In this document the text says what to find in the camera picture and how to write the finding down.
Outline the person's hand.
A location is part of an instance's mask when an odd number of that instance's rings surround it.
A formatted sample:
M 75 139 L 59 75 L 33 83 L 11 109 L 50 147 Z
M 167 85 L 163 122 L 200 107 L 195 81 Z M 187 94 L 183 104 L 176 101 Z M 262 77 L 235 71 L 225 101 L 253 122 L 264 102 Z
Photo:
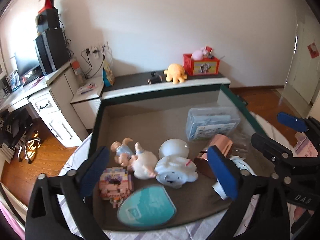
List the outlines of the person's hand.
M 314 211 L 307 210 L 297 206 L 293 214 L 293 224 L 291 226 L 291 232 L 295 233 L 298 231 L 314 214 Z

